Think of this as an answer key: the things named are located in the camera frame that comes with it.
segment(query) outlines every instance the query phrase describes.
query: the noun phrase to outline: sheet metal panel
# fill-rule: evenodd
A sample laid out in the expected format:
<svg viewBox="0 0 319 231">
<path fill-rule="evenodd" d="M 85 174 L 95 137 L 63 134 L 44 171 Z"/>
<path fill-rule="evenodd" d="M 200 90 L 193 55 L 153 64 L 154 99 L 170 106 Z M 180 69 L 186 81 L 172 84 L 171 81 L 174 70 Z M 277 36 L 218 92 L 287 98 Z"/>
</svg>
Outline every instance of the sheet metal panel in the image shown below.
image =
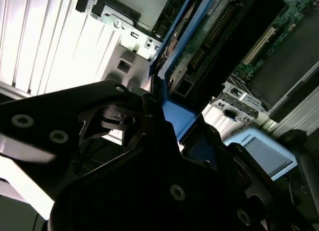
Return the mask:
<svg viewBox="0 0 319 231">
<path fill-rule="evenodd" d="M 5 0 L 4 3 L 0 45 L 0 81 L 12 85 L 24 21 L 27 19 L 25 17 L 27 0 Z"/>
<path fill-rule="evenodd" d="M 121 34 L 77 0 L 0 0 L 0 82 L 40 95 L 100 81 Z"/>
</svg>

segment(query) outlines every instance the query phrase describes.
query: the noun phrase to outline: gray plastic part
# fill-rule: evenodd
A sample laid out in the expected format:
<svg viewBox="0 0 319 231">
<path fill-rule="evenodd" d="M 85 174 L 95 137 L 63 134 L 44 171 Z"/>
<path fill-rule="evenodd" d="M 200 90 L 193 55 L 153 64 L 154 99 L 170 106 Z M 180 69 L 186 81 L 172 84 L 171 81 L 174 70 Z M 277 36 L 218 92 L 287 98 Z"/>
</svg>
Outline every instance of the gray plastic part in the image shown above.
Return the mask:
<svg viewBox="0 0 319 231">
<path fill-rule="evenodd" d="M 103 79 L 116 78 L 124 86 L 140 87 L 146 85 L 148 81 L 148 66 L 150 62 L 128 50 L 123 46 L 117 46 L 105 69 Z"/>
</svg>

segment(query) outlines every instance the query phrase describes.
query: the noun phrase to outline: metal frame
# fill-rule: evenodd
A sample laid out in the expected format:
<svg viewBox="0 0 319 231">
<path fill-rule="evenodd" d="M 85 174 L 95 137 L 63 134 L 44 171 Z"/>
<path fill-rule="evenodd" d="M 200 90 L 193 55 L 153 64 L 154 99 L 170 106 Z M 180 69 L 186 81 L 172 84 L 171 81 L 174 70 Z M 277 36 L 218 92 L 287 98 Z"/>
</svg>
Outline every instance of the metal frame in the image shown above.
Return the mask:
<svg viewBox="0 0 319 231">
<path fill-rule="evenodd" d="M 186 5 L 190 2 L 190 0 L 186 0 L 184 3 L 182 9 L 178 13 L 178 16 L 176 17 L 173 25 L 171 26 L 170 30 L 168 31 L 161 47 L 159 48 L 159 54 L 162 54 L 175 27 L 178 24 L 179 19 L 183 15 L 183 12 L 186 8 Z M 173 124 L 175 134 L 177 137 L 177 140 L 181 140 L 181 138 L 184 136 L 184 134 L 188 131 L 188 129 L 193 125 L 193 123 L 196 121 L 197 114 L 187 110 L 184 107 L 181 107 L 180 105 L 176 104 L 175 102 L 171 101 L 168 98 L 168 74 L 171 72 L 175 62 L 177 61 L 179 55 L 187 45 L 188 41 L 190 40 L 192 34 L 196 30 L 197 26 L 209 10 L 211 4 L 214 2 L 214 0 L 203 0 L 200 6 L 198 7 L 195 15 L 189 22 L 187 28 L 185 29 L 183 35 L 181 36 L 180 40 L 178 41 L 175 49 L 173 50 L 173 53 L 168 57 L 167 61 L 159 71 L 158 76 L 163 79 L 164 83 L 164 102 L 163 102 L 163 110 L 165 114 L 166 120 L 171 122 Z M 154 68 L 154 64 L 156 64 L 157 59 L 159 59 L 158 56 L 155 56 L 154 59 L 151 62 L 150 69 L 149 69 L 149 75 L 152 74 L 152 69 Z"/>
</svg>

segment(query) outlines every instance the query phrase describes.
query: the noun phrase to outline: motherboard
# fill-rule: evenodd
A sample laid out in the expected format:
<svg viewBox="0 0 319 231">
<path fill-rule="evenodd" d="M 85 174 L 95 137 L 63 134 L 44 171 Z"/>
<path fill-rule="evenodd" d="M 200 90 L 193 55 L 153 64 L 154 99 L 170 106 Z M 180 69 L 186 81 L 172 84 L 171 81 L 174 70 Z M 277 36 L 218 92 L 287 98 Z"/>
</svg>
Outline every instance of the motherboard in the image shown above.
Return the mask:
<svg viewBox="0 0 319 231">
<path fill-rule="evenodd" d="M 319 9 L 319 0 L 283 1 L 286 3 L 285 8 L 235 69 L 233 75 L 240 81 L 248 83 L 309 11 Z"/>
</svg>

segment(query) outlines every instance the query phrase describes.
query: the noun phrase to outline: cable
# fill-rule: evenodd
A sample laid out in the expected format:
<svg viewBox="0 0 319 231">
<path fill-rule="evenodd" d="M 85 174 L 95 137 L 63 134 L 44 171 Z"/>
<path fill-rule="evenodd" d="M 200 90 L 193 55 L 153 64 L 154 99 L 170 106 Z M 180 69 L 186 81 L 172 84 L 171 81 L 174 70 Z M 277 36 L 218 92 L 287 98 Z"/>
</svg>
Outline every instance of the cable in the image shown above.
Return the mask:
<svg viewBox="0 0 319 231">
<path fill-rule="evenodd" d="M 294 196 L 293 196 L 293 190 L 292 190 L 292 177 L 290 176 L 289 178 L 289 194 L 290 194 L 290 199 L 291 199 L 291 203 L 293 203 L 293 205 L 295 205 L 295 201 L 294 201 Z"/>
<path fill-rule="evenodd" d="M 35 216 L 35 220 L 34 220 L 34 224 L 33 224 L 33 229 L 32 229 L 32 231 L 35 231 L 35 225 L 36 225 L 36 221 L 38 220 L 38 217 L 39 217 L 39 214 L 37 214 L 37 215 Z"/>
</svg>

